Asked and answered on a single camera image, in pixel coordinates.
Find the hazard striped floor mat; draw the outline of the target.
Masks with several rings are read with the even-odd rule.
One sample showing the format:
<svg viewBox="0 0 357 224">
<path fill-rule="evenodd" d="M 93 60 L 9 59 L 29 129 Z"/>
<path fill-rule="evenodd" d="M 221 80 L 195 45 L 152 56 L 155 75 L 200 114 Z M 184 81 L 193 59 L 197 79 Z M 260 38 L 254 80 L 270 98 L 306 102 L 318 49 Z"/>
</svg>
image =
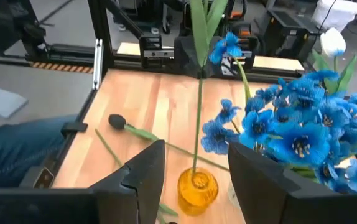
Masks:
<svg viewBox="0 0 357 224">
<path fill-rule="evenodd" d="M 57 63 L 31 62 L 32 68 L 39 68 L 44 70 L 55 70 L 60 72 L 76 72 L 76 73 L 93 73 L 93 67 L 85 67 L 78 65 L 65 65 Z"/>
</svg>

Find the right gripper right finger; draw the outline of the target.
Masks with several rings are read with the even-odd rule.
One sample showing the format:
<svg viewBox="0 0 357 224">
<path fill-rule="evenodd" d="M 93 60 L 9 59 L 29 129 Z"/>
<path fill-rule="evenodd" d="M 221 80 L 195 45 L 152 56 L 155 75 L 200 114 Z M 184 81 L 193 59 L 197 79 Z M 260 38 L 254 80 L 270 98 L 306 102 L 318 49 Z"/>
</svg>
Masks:
<svg viewBox="0 0 357 224">
<path fill-rule="evenodd" d="M 228 162 L 246 224 L 357 224 L 357 194 L 334 192 L 237 142 Z"/>
</svg>

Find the blue flower bunch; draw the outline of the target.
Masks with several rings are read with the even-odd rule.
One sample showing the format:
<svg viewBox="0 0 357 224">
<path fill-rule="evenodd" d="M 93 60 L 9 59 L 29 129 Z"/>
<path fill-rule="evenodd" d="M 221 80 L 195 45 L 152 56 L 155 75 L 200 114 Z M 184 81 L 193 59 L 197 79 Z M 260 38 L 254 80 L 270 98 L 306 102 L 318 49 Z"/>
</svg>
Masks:
<svg viewBox="0 0 357 224">
<path fill-rule="evenodd" d="M 242 120 L 241 144 L 340 193 L 357 193 L 357 119 L 340 108 L 324 108 L 312 119 L 249 112 Z"/>
<path fill-rule="evenodd" d="M 245 106 L 245 113 L 261 117 L 265 106 L 273 106 L 270 120 L 275 123 L 316 123 L 332 131 L 357 132 L 357 95 L 345 98 L 345 90 L 328 91 L 326 82 L 338 81 L 331 70 L 307 73 L 303 77 L 259 89 Z"/>
<path fill-rule="evenodd" d="M 238 64 L 239 73 L 243 79 L 246 100 L 244 127 L 246 132 L 236 133 L 231 129 L 223 127 L 224 124 L 232 122 L 239 107 L 233 105 L 229 99 L 222 99 L 220 101 L 221 110 L 216 118 L 203 125 L 205 136 L 201 138 L 201 145 L 206 152 L 227 154 L 228 143 L 230 141 L 238 142 L 242 139 L 244 145 L 253 148 L 255 144 L 264 146 L 268 141 L 276 137 L 273 134 L 275 122 L 271 120 L 272 112 L 269 110 L 260 112 L 260 110 L 277 96 L 279 87 L 271 85 L 269 88 L 256 91 L 254 97 L 251 96 L 244 68 L 238 60 L 242 57 L 241 47 L 238 43 L 239 37 L 232 32 L 228 32 L 223 39 L 215 44 L 215 48 L 209 55 L 209 61 L 215 65 L 219 65 L 222 62 L 223 56 L 227 55 Z"/>
</svg>

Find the white plastic bag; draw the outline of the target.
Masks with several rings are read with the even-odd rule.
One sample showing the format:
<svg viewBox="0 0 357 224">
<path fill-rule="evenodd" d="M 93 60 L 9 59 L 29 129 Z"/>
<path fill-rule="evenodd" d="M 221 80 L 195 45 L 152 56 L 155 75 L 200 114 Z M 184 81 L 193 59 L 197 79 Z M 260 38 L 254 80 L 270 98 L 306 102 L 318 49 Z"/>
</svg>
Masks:
<svg viewBox="0 0 357 224">
<path fill-rule="evenodd" d="M 318 0 L 312 20 L 323 29 L 334 27 L 339 32 L 357 15 L 357 2 L 349 0 Z"/>
</svg>

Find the person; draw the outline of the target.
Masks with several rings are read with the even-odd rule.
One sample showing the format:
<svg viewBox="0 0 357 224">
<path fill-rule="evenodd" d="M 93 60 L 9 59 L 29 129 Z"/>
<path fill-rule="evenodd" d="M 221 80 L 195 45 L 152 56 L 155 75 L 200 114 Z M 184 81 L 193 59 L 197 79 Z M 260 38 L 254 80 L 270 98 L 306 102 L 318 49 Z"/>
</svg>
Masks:
<svg viewBox="0 0 357 224">
<path fill-rule="evenodd" d="M 27 171 L 61 150 L 65 123 L 76 115 L 57 116 L 0 126 L 0 187 L 18 187 Z"/>
</svg>

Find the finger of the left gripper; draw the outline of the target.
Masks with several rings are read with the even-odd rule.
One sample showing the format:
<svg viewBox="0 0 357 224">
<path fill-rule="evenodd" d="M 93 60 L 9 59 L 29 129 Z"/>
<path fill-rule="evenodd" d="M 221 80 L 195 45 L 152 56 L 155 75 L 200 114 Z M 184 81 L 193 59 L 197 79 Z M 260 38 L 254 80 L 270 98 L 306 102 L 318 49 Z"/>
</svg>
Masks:
<svg viewBox="0 0 357 224">
<path fill-rule="evenodd" d="M 204 70 L 204 77 L 205 78 L 210 78 L 212 76 L 219 76 L 219 75 L 228 75 L 229 74 L 229 71 L 230 69 L 228 68 L 228 66 L 223 63 L 223 62 L 220 62 L 220 63 L 217 63 L 217 64 L 214 64 L 210 61 L 207 61 L 206 65 L 204 66 L 203 68 Z"/>
<path fill-rule="evenodd" d="M 198 78 L 200 66 L 192 36 L 179 36 L 175 38 L 175 64 L 178 71 L 186 76 Z"/>
</svg>

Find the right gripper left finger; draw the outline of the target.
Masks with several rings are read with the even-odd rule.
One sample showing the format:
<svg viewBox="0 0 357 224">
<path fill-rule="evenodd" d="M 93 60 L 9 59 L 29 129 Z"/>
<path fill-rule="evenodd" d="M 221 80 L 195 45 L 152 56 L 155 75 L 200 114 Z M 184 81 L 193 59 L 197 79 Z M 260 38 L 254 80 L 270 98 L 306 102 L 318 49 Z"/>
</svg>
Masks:
<svg viewBox="0 0 357 224">
<path fill-rule="evenodd" d="M 0 224 L 155 224 L 164 172 L 158 140 L 88 188 L 0 189 Z"/>
</svg>

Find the silver metal bracket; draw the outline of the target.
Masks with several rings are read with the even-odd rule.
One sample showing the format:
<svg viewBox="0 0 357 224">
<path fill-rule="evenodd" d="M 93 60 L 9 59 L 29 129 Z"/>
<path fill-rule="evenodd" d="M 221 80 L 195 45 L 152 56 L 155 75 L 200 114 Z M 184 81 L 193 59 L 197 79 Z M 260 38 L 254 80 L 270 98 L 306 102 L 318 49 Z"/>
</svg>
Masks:
<svg viewBox="0 0 357 224">
<path fill-rule="evenodd" d="M 93 64 L 93 82 L 92 89 L 98 90 L 101 85 L 101 76 L 103 70 L 103 40 L 96 39 L 95 42 L 95 56 L 94 56 L 94 64 Z"/>
</svg>

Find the white tulip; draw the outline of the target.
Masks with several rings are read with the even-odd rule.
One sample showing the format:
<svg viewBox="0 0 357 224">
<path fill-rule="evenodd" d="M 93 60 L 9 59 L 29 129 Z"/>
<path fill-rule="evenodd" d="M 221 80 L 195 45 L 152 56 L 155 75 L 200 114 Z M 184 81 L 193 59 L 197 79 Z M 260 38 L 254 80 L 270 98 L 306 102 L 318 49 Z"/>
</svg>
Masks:
<svg viewBox="0 0 357 224">
<path fill-rule="evenodd" d="M 318 79 L 323 82 L 329 95 L 344 96 L 353 76 L 357 55 L 353 54 L 342 72 L 337 70 L 337 61 L 346 50 L 346 42 L 342 34 L 334 27 L 321 34 L 320 46 L 322 50 L 320 54 L 312 50 Z"/>
</svg>

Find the black frame clip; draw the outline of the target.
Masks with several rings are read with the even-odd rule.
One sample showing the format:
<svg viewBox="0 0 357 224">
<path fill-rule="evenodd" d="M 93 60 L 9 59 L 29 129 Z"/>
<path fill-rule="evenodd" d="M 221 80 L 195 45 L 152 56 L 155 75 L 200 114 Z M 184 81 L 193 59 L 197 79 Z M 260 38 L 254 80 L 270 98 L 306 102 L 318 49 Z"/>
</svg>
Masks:
<svg viewBox="0 0 357 224">
<path fill-rule="evenodd" d="M 77 132 L 83 133 L 87 130 L 88 125 L 79 121 L 66 122 L 62 126 L 61 133 L 64 137 Z"/>
</svg>

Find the green stems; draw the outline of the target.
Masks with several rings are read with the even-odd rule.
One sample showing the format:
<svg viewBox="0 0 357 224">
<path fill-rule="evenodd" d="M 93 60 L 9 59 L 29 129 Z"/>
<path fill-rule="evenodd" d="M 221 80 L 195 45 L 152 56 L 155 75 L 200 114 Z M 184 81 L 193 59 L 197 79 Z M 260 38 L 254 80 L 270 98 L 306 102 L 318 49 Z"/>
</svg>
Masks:
<svg viewBox="0 0 357 224">
<path fill-rule="evenodd" d="M 150 141 L 157 141 L 159 140 L 159 138 L 155 135 L 152 134 L 148 131 L 146 131 L 145 129 L 137 129 L 134 126 L 132 126 L 131 124 L 126 122 L 126 119 L 121 116 L 120 114 L 111 114 L 108 117 L 108 123 L 110 124 L 110 126 L 118 131 L 122 131 L 122 130 L 126 130 L 131 132 L 132 134 L 139 136 L 140 138 L 146 139 L 146 140 L 150 140 Z M 198 160 L 201 160 L 203 162 L 206 162 L 209 165 L 218 167 L 219 169 L 225 170 L 227 172 L 229 172 L 230 170 L 220 164 L 217 164 L 209 159 L 206 159 L 202 156 L 197 156 Z"/>
</svg>

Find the amber glass vase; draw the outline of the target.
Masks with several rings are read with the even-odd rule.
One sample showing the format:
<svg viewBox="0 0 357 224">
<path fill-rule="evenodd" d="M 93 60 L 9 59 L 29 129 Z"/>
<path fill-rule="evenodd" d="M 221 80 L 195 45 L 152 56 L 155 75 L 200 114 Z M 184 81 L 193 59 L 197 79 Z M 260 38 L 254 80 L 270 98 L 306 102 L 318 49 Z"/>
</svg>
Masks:
<svg viewBox="0 0 357 224">
<path fill-rule="evenodd" d="M 197 167 L 193 171 L 188 168 L 178 178 L 177 192 L 180 209 L 187 215 L 197 216 L 216 200 L 219 186 L 208 170 Z"/>
</svg>

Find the black equipment cart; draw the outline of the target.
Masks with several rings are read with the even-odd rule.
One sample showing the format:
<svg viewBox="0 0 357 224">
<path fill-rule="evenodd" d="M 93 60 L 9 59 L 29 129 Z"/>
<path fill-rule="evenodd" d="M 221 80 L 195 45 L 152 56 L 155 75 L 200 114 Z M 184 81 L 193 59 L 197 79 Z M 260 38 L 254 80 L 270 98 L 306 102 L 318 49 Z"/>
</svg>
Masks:
<svg viewBox="0 0 357 224">
<path fill-rule="evenodd" d="M 268 10 L 267 18 L 262 36 L 265 55 L 306 61 L 322 33 L 311 18 L 281 9 Z"/>
</svg>

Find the orange black vacuum cleaner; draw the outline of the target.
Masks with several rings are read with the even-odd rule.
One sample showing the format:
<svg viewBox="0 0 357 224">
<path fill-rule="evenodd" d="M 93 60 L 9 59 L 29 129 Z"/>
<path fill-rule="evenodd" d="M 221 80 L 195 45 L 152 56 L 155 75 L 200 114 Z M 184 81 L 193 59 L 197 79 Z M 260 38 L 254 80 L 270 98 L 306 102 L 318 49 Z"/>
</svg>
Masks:
<svg viewBox="0 0 357 224">
<path fill-rule="evenodd" d="M 239 0 L 241 3 L 241 10 L 235 11 L 235 2 L 237 0 L 228 0 L 228 31 L 237 35 L 240 39 L 250 37 L 252 34 L 251 23 L 246 22 L 244 17 L 248 9 L 248 0 Z"/>
</svg>

